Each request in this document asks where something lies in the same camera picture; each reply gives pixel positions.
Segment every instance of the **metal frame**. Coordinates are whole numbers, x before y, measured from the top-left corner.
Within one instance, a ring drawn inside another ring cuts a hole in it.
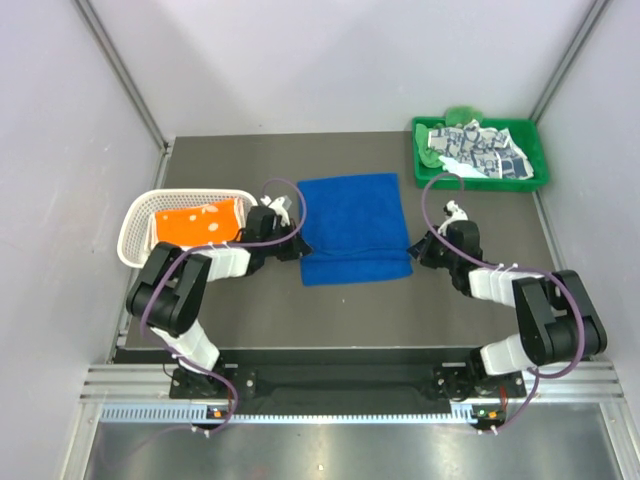
[[[580,55],[580,52],[584,49],[587,40],[604,15],[611,1],[612,0],[594,0],[591,3],[589,10],[580,22],[578,30],[573,35],[573,38],[564,51],[560,62],[558,62],[558,65],[551,74],[549,81],[542,90],[535,107],[533,107],[533,111],[529,118],[531,118],[531,120],[536,124],[546,112],[551,100],[553,100],[553,97],[556,95],[558,89],[562,85],[562,82],[567,77],[567,74],[578,58],[578,55]]]
[[[140,115],[149,135],[151,135],[153,141],[158,145],[158,148],[163,151],[167,150],[169,142],[164,138],[160,127],[153,118],[153,115],[151,115],[147,104],[140,94],[140,90],[138,90],[129,70],[122,61],[118,50],[104,28],[95,8],[89,0],[73,0],[73,4],[76,6],[78,12],[82,16],[82,19],[89,28],[89,31],[96,40],[98,47],[102,50],[105,59],[111,66],[113,73],[120,82],[120,85],[122,85],[122,89],[127,94],[127,97],[129,97],[133,107]]]
[[[531,119],[536,123],[542,118],[556,92],[566,78],[571,66],[603,16],[611,0],[594,0],[582,19],[580,27],[564,52],[562,59],[547,82],[539,100],[537,101]],[[151,112],[144,102],[135,82],[124,65],[117,49],[113,45],[100,18],[91,5],[90,0],[73,0],[83,20],[97,41],[98,46],[111,65],[114,74],[125,90],[132,105],[139,113],[149,134],[161,150],[158,171],[156,173],[153,188],[159,188],[164,182],[167,163],[171,156],[171,146],[165,140],[160,128],[155,122]],[[556,267],[564,266],[561,251],[556,244],[552,227],[545,213],[545,208],[539,194],[534,194],[536,208],[539,213],[544,233]],[[135,273],[128,282],[132,284]],[[111,355],[124,347],[128,333],[130,316],[124,308],[124,302],[119,315],[117,329],[114,334]],[[545,367],[542,370],[552,371],[558,365]],[[524,374],[525,387],[529,390],[533,377]],[[75,428],[72,442],[69,445],[64,466],[60,478],[80,479],[84,478],[87,462],[93,446],[97,425],[102,418],[105,408],[109,411],[117,410],[118,406],[151,406],[155,411],[163,409],[176,410],[182,407],[199,409],[202,402],[191,400],[169,399],[170,379],[162,371],[161,364],[106,364],[93,365],[89,368],[85,381],[79,408],[76,415]],[[496,400],[468,400],[457,404],[456,410],[464,409],[467,404],[495,403]],[[561,380],[543,381],[540,384],[538,394],[533,403],[558,404],[558,403],[596,403],[600,405],[603,419],[609,434],[612,448],[616,454],[619,466],[625,479],[640,478],[640,437],[635,429],[628,406],[624,400],[624,393],[615,374],[613,364],[607,359],[583,363],[570,375]],[[216,401],[208,400],[207,405],[216,405]],[[265,422],[304,423],[306,418],[238,418],[239,422]],[[403,416],[390,416],[388,418],[364,419],[364,421],[433,423],[431,418],[403,418]],[[331,418],[330,422],[353,421],[353,419]]]

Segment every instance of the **metal floor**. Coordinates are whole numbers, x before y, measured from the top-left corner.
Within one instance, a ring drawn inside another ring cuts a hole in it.
[[[165,425],[100,424],[87,480],[615,480],[597,405],[534,405],[497,437],[454,425],[235,425],[206,440]],[[104,467],[99,452],[112,467]]]
[[[373,172],[398,173],[411,240],[420,239],[426,226],[409,132],[178,138],[165,187],[237,188],[258,197],[272,177]],[[284,187],[268,193],[292,195]],[[434,221],[442,221],[442,207],[456,197],[432,192]],[[552,268],[531,194],[467,192],[460,204],[478,222],[488,260]],[[199,318],[222,348],[466,346],[515,333],[514,313],[462,296],[446,271],[414,265],[413,275],[390,282],[303,287],[297,262],[270,259],[252,277],[210,284]],[[137,322],[132,327],[127,347],[151,346],[139,337]]]

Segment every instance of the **green cloth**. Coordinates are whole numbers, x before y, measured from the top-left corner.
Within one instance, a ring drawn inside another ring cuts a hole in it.
[[[447,127],[465,126],[471,123],[472,120],[482,123],[484,115],[480,110],[476,110],[473,107],[451,107],[445,114],[444,123]]]
[[[472,120],[477,120],[478,123],[482,123],[484,115],[480,110],[476,110],[473,107],[451,107],[445,114],[444,125],[438,123],[433,128],[427,128],[422,124],[416,125],[415,141],[418,146],[418,154],[420,155],[420,161],[427,168],[440,168],[442,161],[440,160],[440,153],[432,150],[429,145],[429,131],[437,130],[439,128],[455,127],[457,125],[464,126],[471,123]]]
[[[427,168],[439,168],[444,165],[440,161],[440,154],[435,150],[427,147],[429,144],[429,129],[422,124],[416,125],[415,134],[416,145],[418,146],[418,154],[420,161]]]

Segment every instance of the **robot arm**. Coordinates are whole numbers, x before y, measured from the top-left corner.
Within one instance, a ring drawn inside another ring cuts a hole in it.
[[[237,243],[269,242],[283,238],[295,229],[295,222],[286,211],[290,200],[279,197],[272,201],[264,197],[261,201],[263,205],[254,206],[249,211],[242,238]],[[244,275],[259,270],[267,257],[288,261],[312,252],[299,233],[285,242],[267,247],[247,247],[246,250],[250,258],[248,263],[243,264],[244,271],[240,272]],[[142,317],[162,277],[181,253],[180,247],[169,243],[161,242],[155,246],[127,295],[126,308],[131,315]],[[197,319],[206,283],[210,279],[211,263],[212,259],[208,256],[188,255],[175,271],[172,282],[162,288],[148,318],[151,331],[162,338],[172,351],[177,352],[180,365],[198,374],[201,372],[189,363],[211,371],[220,358],[218,348],[209,340]],[[237,276],[238,272],[232,275],[231,270],[218,272],[214,277]]]
[[[480,233],[466,213],[449,202],[447,220],[438,228],[454,246],[482,261]],[[555,285],[537,273],[480,268],[444,246],[431,232],[409,249],[421,265],[446,268],[453,286],[464,295],[516,309],[519,334],[473,349],[467,367],[474,381],[505,375],[534,366],[571,360],[577,349],[576,320]],[[571,292],[585,329],[584,355],[604,351],[607,335],[582,281],[574,271],[554,272]]]

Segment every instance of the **white plastic basket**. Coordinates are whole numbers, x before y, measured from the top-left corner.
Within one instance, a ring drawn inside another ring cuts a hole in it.
[[[149,253],[145,248],[149,219],[155,212],[178,208],[197,207],[228,198],[239,198],[245,213],[257,205],[250,193],[223,189],[166,189],[151,190],[140,195],[129,207],[118,237],[118,257],[125,265],[142,268]]]

